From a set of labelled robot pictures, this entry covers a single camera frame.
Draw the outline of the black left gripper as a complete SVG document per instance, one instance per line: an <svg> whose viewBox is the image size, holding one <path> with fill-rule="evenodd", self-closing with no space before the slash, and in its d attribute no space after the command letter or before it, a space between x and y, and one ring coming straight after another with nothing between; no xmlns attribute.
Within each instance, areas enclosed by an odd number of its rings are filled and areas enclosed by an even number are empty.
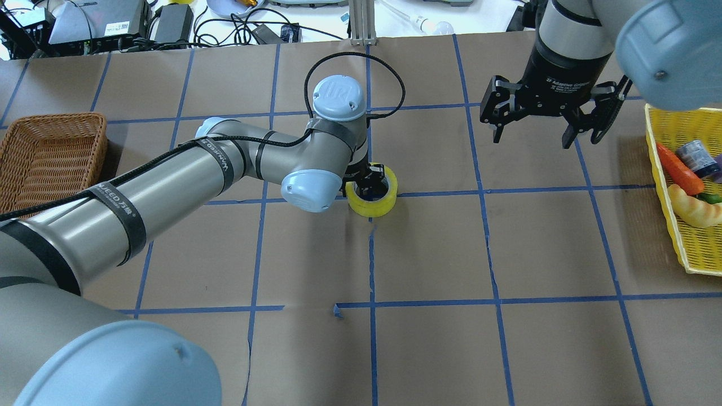
<svg viewBox="0 0 722 406"><path fill-rule="evenodd" d="M350 164L342 178L341 189L345 189L350 182L363 189L364 195L386 195L389 192L386 167L383 164L371 164L368 144L362 144L351 155Z"/></svg>

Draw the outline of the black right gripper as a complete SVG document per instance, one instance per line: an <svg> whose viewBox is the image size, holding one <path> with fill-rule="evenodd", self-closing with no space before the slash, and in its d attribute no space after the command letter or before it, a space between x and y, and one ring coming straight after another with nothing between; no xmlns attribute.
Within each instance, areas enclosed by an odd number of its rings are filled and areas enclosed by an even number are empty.
<svg viewBox="0 0 722 406"><path fill-rule="evenodd" d="M618 85L596 85L611 53L593 59L573 59L553 51L544 43L535 43L525 72L518 83L503 76L490 79L480 103L479 120L490 125L492 141L501 141L506 125L527 116L562 116L567 128L562 148L569 149L576 137L592 131L590 142L598 144L614 123L618 113ZM594 102L590 113L581 105Z"/></svg>

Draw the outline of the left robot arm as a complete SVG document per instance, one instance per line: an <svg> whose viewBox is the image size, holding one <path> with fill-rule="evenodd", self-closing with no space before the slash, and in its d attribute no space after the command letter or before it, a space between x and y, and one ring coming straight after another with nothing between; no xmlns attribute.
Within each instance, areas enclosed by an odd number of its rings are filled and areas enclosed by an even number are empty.
<svg viewBox="0 0 722 406"><path fill-rule="evenodd" d="M101 272L243 177L276 183L285 201L327 211L343 192L366 218L395 205L395 173L368 157L375 116L352 77L321 80L304 134L206 119L193 139L108 182L2 215L3 405L220 405L206 350L154 322L82 297Z"/></svg>

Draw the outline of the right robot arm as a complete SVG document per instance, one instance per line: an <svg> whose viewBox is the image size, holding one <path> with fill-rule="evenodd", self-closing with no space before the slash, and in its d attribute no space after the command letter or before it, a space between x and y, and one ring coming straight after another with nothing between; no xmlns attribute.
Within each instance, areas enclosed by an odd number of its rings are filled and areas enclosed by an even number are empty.
<svg viewBox="0 0 722 406"><path fill-rule="evenodd" d="M562 117L562 146L589 132L598 144L630 88L650 105L690 111L719 103L719 1L528 1L536 31L525 72L490 79L479 120L503 129L529 116Z"/></svg>

